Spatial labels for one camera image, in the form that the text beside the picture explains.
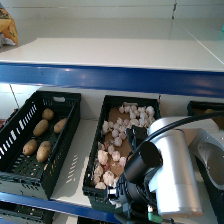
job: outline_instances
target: crate handle hole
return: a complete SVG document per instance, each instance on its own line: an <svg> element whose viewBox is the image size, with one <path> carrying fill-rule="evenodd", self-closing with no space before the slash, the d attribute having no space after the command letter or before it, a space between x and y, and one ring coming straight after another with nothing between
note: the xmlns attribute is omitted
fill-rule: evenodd
<svg viewBox="0 0 224 224"><path fill-rule="evenodd" d="M55 97L54 96L53 100L56 101L56 102L61 102L61 103L65 102L65 98L64 97Z"/></svg>

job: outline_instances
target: white shelf surface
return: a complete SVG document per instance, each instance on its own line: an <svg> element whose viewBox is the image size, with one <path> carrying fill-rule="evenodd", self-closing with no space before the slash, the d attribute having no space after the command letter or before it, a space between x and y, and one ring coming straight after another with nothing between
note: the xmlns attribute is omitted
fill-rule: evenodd
<svg viewBox="0 0 224 224"><path fill-rule="evenodd" d="M51 199L91 207L88 197L83 195L82 186L97 123L80 120Z"/></svg>
<svg viewBox="0 0 224 224"><path fill-rule="evenodd" d="M224 71L223 19L16 19L0 62Z"/></svg>
<svg viewBox="0 0 224 224"><path fill-rule="evenodd" d="M94 120L81 119L51 199L58 202L91 207L88 197L83 195L82 186L97 123L98 122ZM192 163L204 215L196 218L179 218L175 219L175 221L187 224L216 224L216 217L194 157L192 157ZM57 216L57 219L64 220L66 217L69 216L61 214Z"/></svg>

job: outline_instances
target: white shelving unit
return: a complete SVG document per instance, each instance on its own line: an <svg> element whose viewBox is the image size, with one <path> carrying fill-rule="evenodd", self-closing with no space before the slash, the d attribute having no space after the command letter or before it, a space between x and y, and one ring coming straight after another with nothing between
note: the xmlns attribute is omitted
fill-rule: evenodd
<svg viewBox="0 0 224 224"><path fill-rule="evenodd" d="M160 106L164 116L186 115L183 108L191 99L224 102L222 0L1 0L1 3L15 19L19 40L18 46L0 49L2 83L61 86L65 77L68 80L63 86L75 86L69 91L83 94L81 113L82 118L87 119L98 118L96 107L101 107L106 94L149 98L162 94ZM181 77L179 83L175 83L178 76ZM128 83L129 78L135 85ZM162 92L160 84L165 87L169 79L174 81ZM144 86L146 82L155 83L152 92ZM173 92L179 84L181 88ZM7 94L0 89L1 97ZM21 90L16 93L19 104L30 93L22 94ZM52 200L90 208L81 187L96 125L97 121L81 120ZM82 153L78 154L73 147L81 148ZM72 164L76 166L74 172L70 171ZM205 198L206 214L201 220L188 220L188 224L215 223L204 185L201 179L198 181ZM74 220L76 218L57 214L55 223L69 224Z"/></svg>

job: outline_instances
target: blue shelf edge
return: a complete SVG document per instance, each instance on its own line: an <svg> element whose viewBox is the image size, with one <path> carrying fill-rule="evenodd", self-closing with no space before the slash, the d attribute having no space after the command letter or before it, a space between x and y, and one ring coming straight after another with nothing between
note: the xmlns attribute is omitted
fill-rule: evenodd
<svg viewBox="0 0 224 224"><path fill-rule="evenodd" d="M32 197L0 192L0 201L41 208L59 213L81 216L104 222L112 222L118 224L120 223L114 218L114 214L112 213L101 212L92 208L57 202L53 200L46 201Z"/></svg>
<svg viewBox="0 0 224 224"><path fill-rule="evenodd" d="M0 83L224 97L224 72L0 63Z"/></svg>

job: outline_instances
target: shelf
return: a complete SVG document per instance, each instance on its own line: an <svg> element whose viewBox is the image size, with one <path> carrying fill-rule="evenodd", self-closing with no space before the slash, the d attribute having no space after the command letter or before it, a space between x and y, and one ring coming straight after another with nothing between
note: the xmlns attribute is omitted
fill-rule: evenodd
<svg viewBox="0 0 224 224"><path fill-rule="evenodd" d="M16 20L0 82L222 98L223 19Z"/></svg>
<svg viewBox="0 0 224 224"><path fill-rule="evenodd" d="M80 121L70 150L61 169L54 193L49 201L7 193L0 193L0 200L52 210L73 216L119 223L114 218L113 214L93 210L88 197L84 196L82 193L84 172L88 163L88 157L95 136L97 123L97 121L93 120ZM198 184L199 196L201 198L204 215L202 217L188 219L179 218L175 221L187 224L216 223L216 217L214 215L207 190L193 156L192 164Z"/></svg>

